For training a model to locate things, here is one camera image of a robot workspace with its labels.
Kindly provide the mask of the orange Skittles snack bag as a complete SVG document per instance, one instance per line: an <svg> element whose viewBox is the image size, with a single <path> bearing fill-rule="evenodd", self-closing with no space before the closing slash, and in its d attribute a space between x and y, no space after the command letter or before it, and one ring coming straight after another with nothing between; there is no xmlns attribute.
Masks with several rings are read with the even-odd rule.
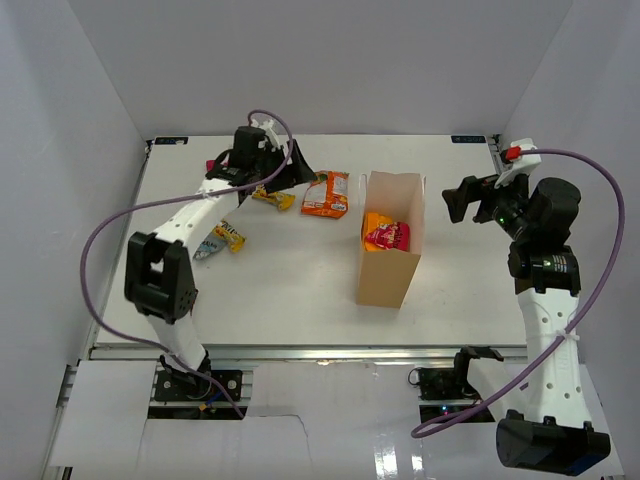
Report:
<svg viewBox="0 0 640 480"><path fill-rule="evenodd" d="M349 174L320 170L309 185L301 204L301 213L323 218L340 219L349 209Z"/></svg>

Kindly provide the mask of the red Himalaya candy packet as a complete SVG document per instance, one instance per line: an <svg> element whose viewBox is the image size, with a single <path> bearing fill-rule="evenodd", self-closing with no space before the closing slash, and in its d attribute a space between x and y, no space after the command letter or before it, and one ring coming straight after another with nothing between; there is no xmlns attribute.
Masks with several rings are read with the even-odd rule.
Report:
<svg viewBox="0 0 640 480"><path fill-rule="evenodd" d="M365 236L367 251L400 250L408 252L410 249L410 226L404 222L382 224Z"/></svg>

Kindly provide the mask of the orange yellow snack bag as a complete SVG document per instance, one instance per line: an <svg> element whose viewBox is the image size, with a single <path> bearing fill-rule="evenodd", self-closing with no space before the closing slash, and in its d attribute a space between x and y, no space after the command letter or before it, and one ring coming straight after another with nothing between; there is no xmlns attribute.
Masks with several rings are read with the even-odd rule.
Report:
<svg viewBox="0 0 640 480"><path fill-rule="evenodd" d="M394 222L391 217L381 215L374 212L369 212L365 215L364 221L364 234L363 234L363 246L365 249L365 236L367 233L373 231L375 228L382 224L388 224Z"/></svg>

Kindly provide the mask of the brown paper bag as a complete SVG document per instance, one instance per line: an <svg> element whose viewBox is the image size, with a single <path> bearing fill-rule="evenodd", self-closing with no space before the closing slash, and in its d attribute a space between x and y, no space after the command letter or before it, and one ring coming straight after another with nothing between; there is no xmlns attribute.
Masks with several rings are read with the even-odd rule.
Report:
<svg viewBox="0 0 640 480"><path fill-rule="evenodd" d="M426 178L373 171L362 177L356 303L399 308L422 256Z"/></svg>

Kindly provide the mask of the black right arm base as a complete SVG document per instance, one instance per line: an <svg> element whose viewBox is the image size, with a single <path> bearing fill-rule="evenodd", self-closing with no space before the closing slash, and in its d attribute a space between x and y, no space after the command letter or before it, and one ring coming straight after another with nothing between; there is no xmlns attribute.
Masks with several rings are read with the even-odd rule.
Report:
<svg viewBox="0 0 640 480"><path fill-rule="evenodd" d="M420 390L419 398L423 401L480 400L467 380L471 361L480 359L504 361L504 357L489 346L464 346L455 354L452 367L415 367L408 373L407 381Z"/></svg>

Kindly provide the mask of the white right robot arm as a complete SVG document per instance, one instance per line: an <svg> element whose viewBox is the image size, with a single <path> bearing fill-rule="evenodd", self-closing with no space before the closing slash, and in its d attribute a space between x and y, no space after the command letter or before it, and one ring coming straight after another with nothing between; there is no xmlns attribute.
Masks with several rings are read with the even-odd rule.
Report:
<svg viewBox="0 0 640 480"><path fill-rule="evenodd" d="M580 377L578 336L567 332L581 291L579 264L567 244L581 193L544 178L529 186L519 174L506 186L495 175L466 177L443 191L452 222L472 203L473 220L495 222L512 243L508 268L533 372L487 409L497 422L496 450L505 467L577 477L611 452L608 434L592 424Z"/></svg>

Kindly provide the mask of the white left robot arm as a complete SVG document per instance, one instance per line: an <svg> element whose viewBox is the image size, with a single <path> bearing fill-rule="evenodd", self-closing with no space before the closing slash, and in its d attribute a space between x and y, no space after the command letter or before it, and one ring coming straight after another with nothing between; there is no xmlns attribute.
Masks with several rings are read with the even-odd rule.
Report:
<svg viewBox="0 0 640 480"><path fill-rule="evenodd" d="M271 122L240 126L232 147L207 168L198 198L150 233L134 233L127 245L124 295L147 318L168 349L164 364L180 371L177 387L199 399L211 387L205 348L187 317L197 298L195 253L211 230L257 187L273 193L316 179L293 139L282 144Z"/></svg>

